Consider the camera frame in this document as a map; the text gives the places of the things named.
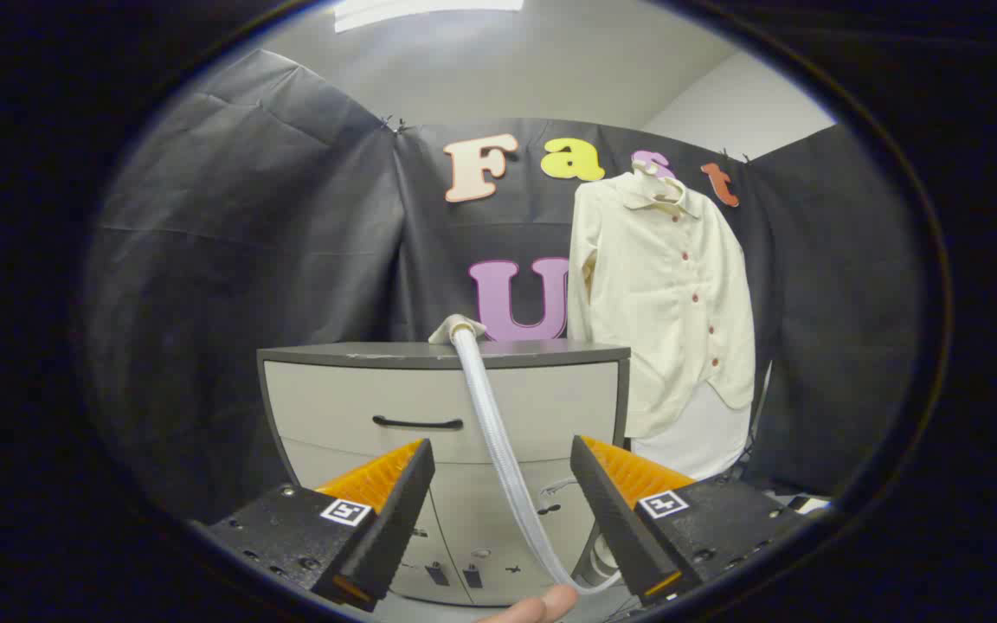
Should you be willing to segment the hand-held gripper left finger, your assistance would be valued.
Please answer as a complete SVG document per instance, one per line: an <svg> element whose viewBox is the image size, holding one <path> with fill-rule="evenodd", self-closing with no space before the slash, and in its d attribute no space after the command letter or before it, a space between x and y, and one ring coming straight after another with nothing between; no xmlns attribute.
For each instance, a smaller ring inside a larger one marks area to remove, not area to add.
<svg viewBox="0 0 997 623"><path fill-rule="evenodd" d="M274 592L370 613L390 590L434 473L432 443L420 438L316 488L276 485L191 532Z"/></svg>

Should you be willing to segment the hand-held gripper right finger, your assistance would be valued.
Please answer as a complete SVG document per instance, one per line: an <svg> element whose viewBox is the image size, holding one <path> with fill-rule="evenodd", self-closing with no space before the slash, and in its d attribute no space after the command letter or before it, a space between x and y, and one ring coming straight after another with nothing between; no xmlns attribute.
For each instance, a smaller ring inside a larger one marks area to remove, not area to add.
<svg viewBox="0 0 997 623"><path fill-rule="evenodd" d="M781 556L828 518L826 505L784 504L739 478L682 476L588 435L571 439L569 465L622 582L645 607L778 571Z"/></svg>

